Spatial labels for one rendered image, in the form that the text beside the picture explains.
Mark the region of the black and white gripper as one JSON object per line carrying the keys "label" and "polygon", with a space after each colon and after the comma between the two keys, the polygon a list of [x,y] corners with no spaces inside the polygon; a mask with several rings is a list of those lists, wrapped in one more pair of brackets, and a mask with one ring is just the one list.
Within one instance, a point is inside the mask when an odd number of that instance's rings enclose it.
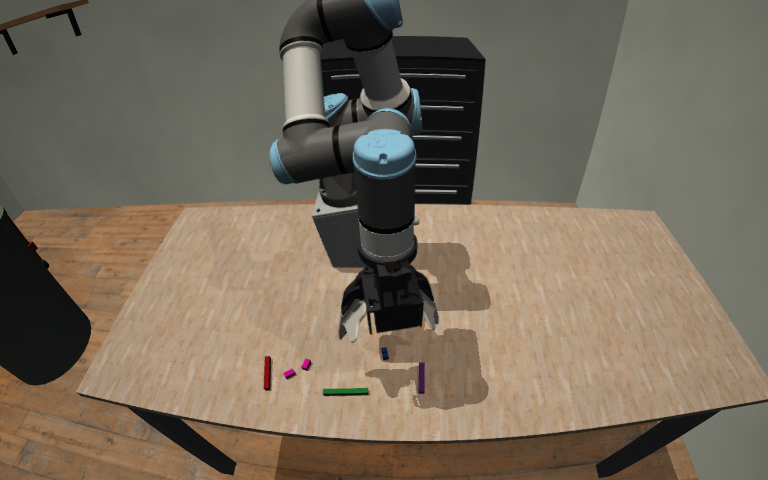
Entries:
{"label": "black and white gripper", "polygon": [[367,266],[363,266],[364,269],[358,273],[343,293],[338,328],[339,339],[347,333],[351,343],[357,340],[360,323],[366,315],[366,308],[370,335],[372,335],[370,313],[374,313],[377,333],[422,327],[423,316],[430,328],[435,330],[435,323],[439,324],[439,316],[429,281],[425,275],[410,265],[417,255],[415,234],[412,251],[398,261],[384,262],[369,257],[362,250],[360,237],[358,252],[360,259]]}

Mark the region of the purple rod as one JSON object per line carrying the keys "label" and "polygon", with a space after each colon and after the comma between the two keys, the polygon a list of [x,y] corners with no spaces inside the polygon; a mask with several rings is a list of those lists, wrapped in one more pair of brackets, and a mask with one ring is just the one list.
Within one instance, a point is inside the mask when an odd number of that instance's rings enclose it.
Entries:
{"label": "purple rod", "polygon": [[425,363],[419,363],[419,394],[425,392]]}

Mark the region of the green rod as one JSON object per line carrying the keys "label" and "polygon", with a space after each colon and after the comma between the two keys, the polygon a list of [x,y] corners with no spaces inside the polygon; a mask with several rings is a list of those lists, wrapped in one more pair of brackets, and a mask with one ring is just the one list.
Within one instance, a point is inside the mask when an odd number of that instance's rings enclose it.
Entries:
{"label": "green rod", "polygon": [[368,388],[323,389],[324,396],[369,395]]}

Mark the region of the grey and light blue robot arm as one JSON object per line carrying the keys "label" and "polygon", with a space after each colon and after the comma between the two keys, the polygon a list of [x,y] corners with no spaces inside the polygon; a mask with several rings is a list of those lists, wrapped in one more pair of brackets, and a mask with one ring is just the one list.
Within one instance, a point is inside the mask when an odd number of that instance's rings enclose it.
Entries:
{"label": "grey and light blue robot arm", "polygon": [[[420,222],[412,138],[422,131],[420,98],[400,77],[392,44],[402,24],[399,0],[304,1],[280,40],[286,122],[269,152],[280,183],[319,179],[326,205],[357,205],[362,250],[384,262],[412,251]],[[341,39],[363,85],[358,99],[324,97],[323,45]]]}

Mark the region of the dark red rod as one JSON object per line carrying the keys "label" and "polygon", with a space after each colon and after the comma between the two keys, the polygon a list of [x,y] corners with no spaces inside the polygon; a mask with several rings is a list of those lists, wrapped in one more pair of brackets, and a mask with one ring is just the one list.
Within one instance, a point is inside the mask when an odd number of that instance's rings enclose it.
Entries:
{"label": "dark red rod", "polygon": [[271,382],[271,357],[265,356],[265,365],[264,365],[264,389],[270,390],[270,382]]}

